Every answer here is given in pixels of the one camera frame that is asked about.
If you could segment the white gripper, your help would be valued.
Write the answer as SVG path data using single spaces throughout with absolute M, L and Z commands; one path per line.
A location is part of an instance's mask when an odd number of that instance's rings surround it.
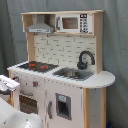
M 5 101 L 11 98 L 13 102 L 16 102 L 18 100 L 19 88 L 19 82 L 4 75 L 0 75 L 0 98 Z

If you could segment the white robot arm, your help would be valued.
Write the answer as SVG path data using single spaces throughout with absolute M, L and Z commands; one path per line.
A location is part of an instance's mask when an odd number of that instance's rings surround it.
M 20 84 L 0 75 L 0 91 L 14 91 Z M 0 97 L 0 128 L 43 128 L 43 121 L 37 114 L 26 114 L 16 110 Z

